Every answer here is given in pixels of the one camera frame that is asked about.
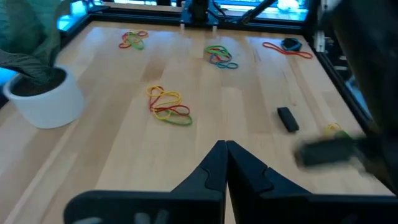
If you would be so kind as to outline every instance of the white pot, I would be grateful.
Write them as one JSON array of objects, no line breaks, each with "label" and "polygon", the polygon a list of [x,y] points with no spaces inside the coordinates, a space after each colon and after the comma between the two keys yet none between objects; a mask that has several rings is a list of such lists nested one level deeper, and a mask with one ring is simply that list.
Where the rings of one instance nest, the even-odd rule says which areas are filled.
[{"label": "white pot", "polygon": [[64,68],[64,81],[53,90],[35,96],[17,96],[11,87],[21,79],[16,75],[3,87],[3,92],[17,106],[19,112],[38,128],[56,128],[76,120],[84,109],[84,98],[73,75]]}]

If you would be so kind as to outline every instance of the wooden table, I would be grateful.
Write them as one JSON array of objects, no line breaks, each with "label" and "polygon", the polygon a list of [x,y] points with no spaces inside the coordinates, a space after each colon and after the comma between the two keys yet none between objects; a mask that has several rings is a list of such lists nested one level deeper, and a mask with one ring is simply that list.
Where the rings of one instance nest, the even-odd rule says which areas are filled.
[{"label": "wooden table", "polygon": [[[119,49],[128,29],[145,29],[145,49]],[[352,167],[298,170],[292,150],[338,122],[360,128],[316,58],[262,47],[282,34],[92,22],[59,55],[86,98],[79,120],[61,128],[31,126],[12,103],[0,111],[0,222],[61,223],[65,204],[91,189],[169,191],[218,139],[233,139],[313,193],[391,194]],[[303,50],[311,52],[303,37]],[[203,49],[221,44],[239,63],[222,70]],[[173,126],[147,108],[146,88],[182,93],[194,123]],[[300,125],[288,134],[276,114],[287,106]],[[233,216],[228,199],[226,223]]]}]

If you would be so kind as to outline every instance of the black metal frame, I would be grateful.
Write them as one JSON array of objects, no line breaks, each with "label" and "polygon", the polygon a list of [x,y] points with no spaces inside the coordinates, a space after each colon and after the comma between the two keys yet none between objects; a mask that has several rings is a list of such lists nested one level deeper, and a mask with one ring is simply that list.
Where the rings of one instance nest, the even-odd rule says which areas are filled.
[{"label": "black metal frame", "polygon": [[[100,12],[89,12],[82,17],[76,24],[71,26],[62,35],[61,46],[65,47],[73,38],[75,38],[91,21],[109,21],[109,22],[126,22],[126,23],[140,23],[140,24],[157,24],[166,26],[180,26],[184,24],[185,27],[201,27],[212,28],[217,26],[218,29],[230,30],[248,30],[254,32],[274,32],[283,34],[298,34],[303,35],[310,44],[315,56],[325,69],[326,73],[336,86],[339,94],[343,97],[349,109],[357,119],[365,134],[371,134],[371,118],[366,114],[363,108],[356,101],[352,92],[350,92],[344,83],[344,80],[337,74],[333,65],[329,61],[325,53],[316,52],[313,48],[313,34],[317,24],[317,9],[319,0],[313,0],[308,5],[308,16],[305,21],[286,21],[280,19],[253,19],[247,24],[214,22],[195,24],[183,16],[183,12],[169,12],[169,11],[152,11],[140,9],[123,9],[110,7]],[[238,17],[227,16],[226,20]]]}]

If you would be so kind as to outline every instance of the soil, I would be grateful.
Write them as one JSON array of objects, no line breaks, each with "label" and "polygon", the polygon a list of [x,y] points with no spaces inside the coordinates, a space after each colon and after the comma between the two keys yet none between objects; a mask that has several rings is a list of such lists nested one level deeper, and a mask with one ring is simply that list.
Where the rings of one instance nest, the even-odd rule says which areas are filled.
[{"label": "soil", "polygon": [[54,75],[51,82],[45,85],[37,85],[35,83],[32,83],[32,81],[28,78],[22,77],[11,87],[11,93],[17,96],[35,96],[53,90],[54,88],[61,85],[66,77],[65,71],[61,69],[57,70],[59,72]]}]

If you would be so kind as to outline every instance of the black eraser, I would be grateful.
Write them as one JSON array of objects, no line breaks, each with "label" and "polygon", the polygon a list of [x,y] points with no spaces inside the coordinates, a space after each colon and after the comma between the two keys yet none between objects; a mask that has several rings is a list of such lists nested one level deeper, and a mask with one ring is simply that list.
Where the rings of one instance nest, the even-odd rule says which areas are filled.
[{"label": "black eraser", "polygon": [[294,119],[292,113],[287,107],[278,108],[278,115],[288,132],[293,133],[300,129],[296,119]]}]

